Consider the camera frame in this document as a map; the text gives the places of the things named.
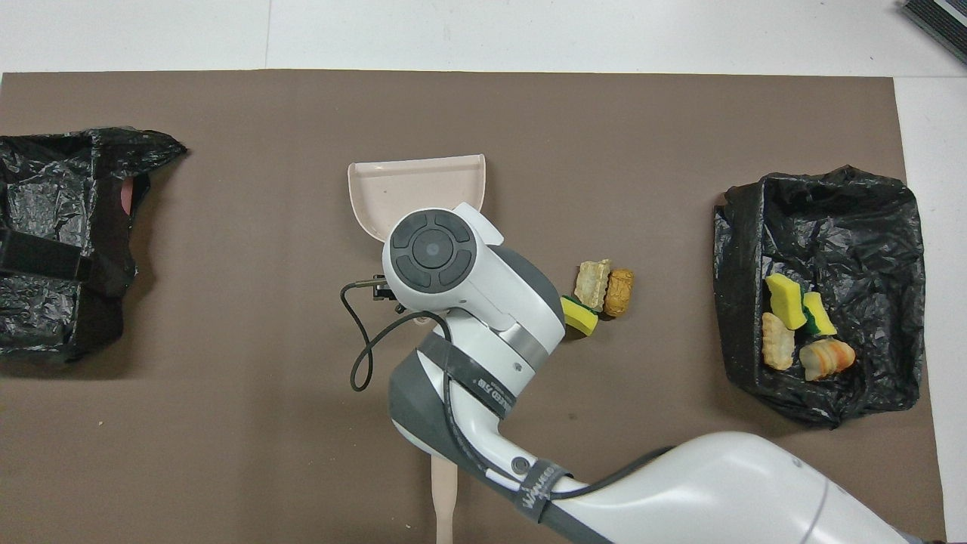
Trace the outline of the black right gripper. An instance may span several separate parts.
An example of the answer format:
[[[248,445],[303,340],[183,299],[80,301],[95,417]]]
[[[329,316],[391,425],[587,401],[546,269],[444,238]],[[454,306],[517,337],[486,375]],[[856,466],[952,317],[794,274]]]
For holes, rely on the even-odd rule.
[[[403,314],[406,312],[407,307],[398,301],[396,293],[394,293],[394,290],[390,288],[385,276],[375,275],[374,279],[377,281],[376,285],[374,286],[374,299],[376,301],[393,302],[394,305],[396,305],[394,306],[394,312],[396,312],[396,314]]]

